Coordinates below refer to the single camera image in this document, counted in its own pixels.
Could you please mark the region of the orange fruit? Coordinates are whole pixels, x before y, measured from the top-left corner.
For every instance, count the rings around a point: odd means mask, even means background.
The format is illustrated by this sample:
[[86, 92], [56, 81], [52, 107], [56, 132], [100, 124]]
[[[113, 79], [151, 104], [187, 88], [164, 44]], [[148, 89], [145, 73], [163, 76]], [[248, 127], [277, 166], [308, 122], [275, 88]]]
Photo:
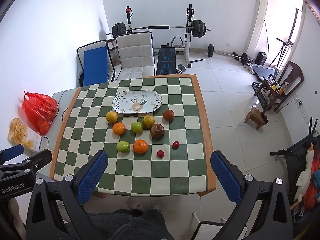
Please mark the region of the orange fruit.
[[133, 144], [133, 150], [137, 154], [145, 154], [148, 150], [148, 144], [145, 140], [136, 140]]
[[126, 127], [122, 122], [117, 122], [112, 126], [112, 132], [117, 136], [121, 136], [126, 132]]

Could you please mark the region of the dark red apple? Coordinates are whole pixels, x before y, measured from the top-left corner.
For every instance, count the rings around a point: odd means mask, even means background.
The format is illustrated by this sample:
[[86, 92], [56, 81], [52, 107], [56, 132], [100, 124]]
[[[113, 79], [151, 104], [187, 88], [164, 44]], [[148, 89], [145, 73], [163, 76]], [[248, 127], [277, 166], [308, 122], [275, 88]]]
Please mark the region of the dark red apple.
[[165, 129], [162, 124], [154, 124], [150, 128], [150, 134], [153, 138], [160, 138], [164, 135]]

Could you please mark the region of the small wooden stool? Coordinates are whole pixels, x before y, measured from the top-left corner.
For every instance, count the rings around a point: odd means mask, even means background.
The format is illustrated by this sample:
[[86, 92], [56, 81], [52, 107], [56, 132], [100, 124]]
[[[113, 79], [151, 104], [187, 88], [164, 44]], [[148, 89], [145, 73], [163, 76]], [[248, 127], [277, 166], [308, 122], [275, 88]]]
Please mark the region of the small wooden stool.
[[256, 130], [260, 129], [262, 126], [268, 124], [268, 119], [265, 114], [263, 114], [259, 109], [255, 108], [254, 106], [251, 107], [251, 110], [246, 115], [244, 123], [251, 120], [256, 124]]

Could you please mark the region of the weight bench black blue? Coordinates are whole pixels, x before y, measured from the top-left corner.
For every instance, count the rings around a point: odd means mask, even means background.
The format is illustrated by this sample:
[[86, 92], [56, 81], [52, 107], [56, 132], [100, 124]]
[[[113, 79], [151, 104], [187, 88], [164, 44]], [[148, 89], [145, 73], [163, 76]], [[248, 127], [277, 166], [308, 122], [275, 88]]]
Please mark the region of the weight bench black blue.
[[156, 75], [176, 74], [176, 49], [169, 45], [161, 45], [158, 52]]

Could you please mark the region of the small red tomato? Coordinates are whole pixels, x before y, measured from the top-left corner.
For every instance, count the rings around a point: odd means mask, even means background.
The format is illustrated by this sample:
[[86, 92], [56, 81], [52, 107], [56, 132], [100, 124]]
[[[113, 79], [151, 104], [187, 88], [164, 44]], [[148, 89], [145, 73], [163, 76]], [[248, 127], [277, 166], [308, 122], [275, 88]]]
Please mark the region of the small red tomato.
[[179, 143], [178, 141], [175, 141], [175, 142], [173, 142], [173, 144], [172, 144], [172, 148], [173, 148], [174, 150], [178, 149], [179, 146], [180, 146], [180, 143]]
[[157, 151], [157, 156], [158, 156], [159, 158], [163, 158], [163, 157], [164, 157], [164, 151], [163, 151], [163, 150]]

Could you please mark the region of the green apple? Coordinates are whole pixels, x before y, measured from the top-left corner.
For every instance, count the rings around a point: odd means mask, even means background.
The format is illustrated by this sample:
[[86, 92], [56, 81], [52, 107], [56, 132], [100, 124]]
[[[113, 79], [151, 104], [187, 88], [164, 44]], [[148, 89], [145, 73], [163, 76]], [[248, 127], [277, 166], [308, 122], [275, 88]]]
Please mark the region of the green apple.
[[140, 134], [143, 132], [143, 124], [141, 122], [133, 122], [131, 124], [131, 131], [136, 134]]
[[130, 144], [127, 141], [119, 141], [116, 145], [116, 149], [120, 153], [128, 153], [130, 148]]

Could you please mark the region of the floral oval ceramic plate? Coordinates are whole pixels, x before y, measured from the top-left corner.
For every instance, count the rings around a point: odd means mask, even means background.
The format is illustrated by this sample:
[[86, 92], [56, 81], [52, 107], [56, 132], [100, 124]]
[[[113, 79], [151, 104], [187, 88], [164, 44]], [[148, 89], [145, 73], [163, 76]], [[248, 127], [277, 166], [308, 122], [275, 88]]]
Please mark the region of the floral oval ceramic plate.
[[127, 90], [113, 98], [112, 107], [120, 114], [153, 113], [162, 102], [161, 94], [155, 90]]

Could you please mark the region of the dark wooden chair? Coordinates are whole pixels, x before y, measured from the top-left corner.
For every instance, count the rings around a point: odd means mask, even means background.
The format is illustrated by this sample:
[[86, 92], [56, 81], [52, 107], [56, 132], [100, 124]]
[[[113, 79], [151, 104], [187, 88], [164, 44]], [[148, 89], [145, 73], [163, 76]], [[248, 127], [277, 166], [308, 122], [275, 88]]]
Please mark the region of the dark wooden chair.
[[254, 96], [259, 99], [263, 108], [262, 113], [274, 108], [274, 112], [280, 110], [281, 105], [304, 82], [304, 75], [299, 65], [288, 61], [277, 77], [270, 75], [263, 77], [260, 84], [252, 83]]

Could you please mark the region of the barbell on floor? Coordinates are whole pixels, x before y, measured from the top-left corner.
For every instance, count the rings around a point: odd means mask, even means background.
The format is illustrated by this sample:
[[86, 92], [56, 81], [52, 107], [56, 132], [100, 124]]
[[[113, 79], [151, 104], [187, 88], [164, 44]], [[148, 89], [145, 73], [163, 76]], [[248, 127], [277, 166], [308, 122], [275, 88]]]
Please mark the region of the barbell on floor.
[[207, 48], [207, 55], [208, 57], [212, 57], [214, 54], [219, 54], [219, 55], [225, 55], [225, 56], [231, 56], [233, 58], [237, 58], [241, 61], [241, 64], [243, 66], [246, 66], [249, 64], [249, 57], [246, 53], [242, 53], [241, 55], [238, 55], [237, 53], [225, 53], [221, 51], [216, 51], [214, 49], [213, 44], [209, 44]]

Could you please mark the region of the yellow lemon with tip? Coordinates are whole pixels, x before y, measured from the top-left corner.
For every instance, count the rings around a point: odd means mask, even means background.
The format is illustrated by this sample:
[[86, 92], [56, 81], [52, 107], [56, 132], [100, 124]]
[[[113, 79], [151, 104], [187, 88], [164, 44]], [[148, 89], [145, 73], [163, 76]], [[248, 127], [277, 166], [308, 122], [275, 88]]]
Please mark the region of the yellow lemon with tip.
[[106, 121], [111, 123], [111, 124], [114, 124], [116, 123], [118, 120], [118, 114], [117, 112], [114, 112], [114, 111], [109, 111], [107, 114], [106, 114]]

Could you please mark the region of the red-brown orange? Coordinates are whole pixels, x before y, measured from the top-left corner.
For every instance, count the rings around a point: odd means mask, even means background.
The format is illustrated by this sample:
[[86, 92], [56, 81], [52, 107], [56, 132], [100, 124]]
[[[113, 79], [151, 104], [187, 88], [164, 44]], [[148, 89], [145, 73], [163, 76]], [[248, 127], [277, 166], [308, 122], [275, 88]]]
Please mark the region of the red-brown orange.
[[171, 122], [175, 118], [175, 113], [174, 111], [167, 109], [166, 111], [163, 112], [163, 119], [165, 121]]

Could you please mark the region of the green checkered tablecloth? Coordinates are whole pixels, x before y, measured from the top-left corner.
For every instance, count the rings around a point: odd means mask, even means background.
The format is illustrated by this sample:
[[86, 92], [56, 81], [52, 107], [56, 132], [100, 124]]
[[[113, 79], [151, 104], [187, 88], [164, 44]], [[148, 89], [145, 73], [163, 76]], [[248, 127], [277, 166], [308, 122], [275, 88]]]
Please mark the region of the green checkered tablecloth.
[[[118, 114], [126, 132], [117, 136], [106, 121], [113, 98], [127, 90], [155, 90], [162, 105], [153, 113]], [[143, 79], [115, 81], [66, 90], [56, 94], [59, 114], [47, 134], [53, 159], [49, 176], [61, 180], [88, 163], [103, 150], [108, 166], [97, 184], [99, 192], [125, 196], [170, 196], [196, 193], [204, 195], [216, 189], [215, 174], [210, 166], [213, 152], [211, 134], [200, 85], [195, 75], [167, 75]], [[174, 111], [171, 122], [163, 119], [167, 109]], [[143, 117], [151, 115], [162, 124], [165, 133], [153, 138]], [[140, 134], [131, 131], [133, 122], [143, 124]], [[137, 154], [136, 140], [145, 140], [148, 150]], [[130, 144], [128, 153], [116, 149], [119, 141]], [[180, 146], [174, 150], [173, 142]], [[157, 151], [163, 150], [159, 158]]]

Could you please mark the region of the blue folded mat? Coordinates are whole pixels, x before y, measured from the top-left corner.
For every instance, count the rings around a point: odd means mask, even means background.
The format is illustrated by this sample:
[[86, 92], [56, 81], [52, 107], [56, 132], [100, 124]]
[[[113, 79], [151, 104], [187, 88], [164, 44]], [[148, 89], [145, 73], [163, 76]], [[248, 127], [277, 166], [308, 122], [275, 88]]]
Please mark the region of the blue folded mat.
[[107, 82], [107, 48], [100, 47], [84, 52], [83, 85]]

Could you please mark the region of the yellow speckled citrus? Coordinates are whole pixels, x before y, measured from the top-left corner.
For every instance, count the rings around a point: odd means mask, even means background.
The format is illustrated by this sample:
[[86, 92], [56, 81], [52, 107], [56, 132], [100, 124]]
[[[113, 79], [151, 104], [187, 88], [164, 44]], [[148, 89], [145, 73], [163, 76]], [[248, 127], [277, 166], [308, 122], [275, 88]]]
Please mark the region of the yellow speckled citrus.
[[151, 115], [146, 115], [143, 117], [143, 124], [147, 128], [151, 128], [155, 124], [155, 119]]

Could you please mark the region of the red plastic bag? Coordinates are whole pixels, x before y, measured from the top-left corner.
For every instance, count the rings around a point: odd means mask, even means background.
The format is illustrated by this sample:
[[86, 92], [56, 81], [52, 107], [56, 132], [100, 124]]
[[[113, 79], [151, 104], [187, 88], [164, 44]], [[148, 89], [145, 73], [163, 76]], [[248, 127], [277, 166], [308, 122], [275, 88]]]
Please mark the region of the red plastic bag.
[[44, 136], [58, 113], [57, 101], [44, 94], [24, 91], [22, 109], [36, 132]]

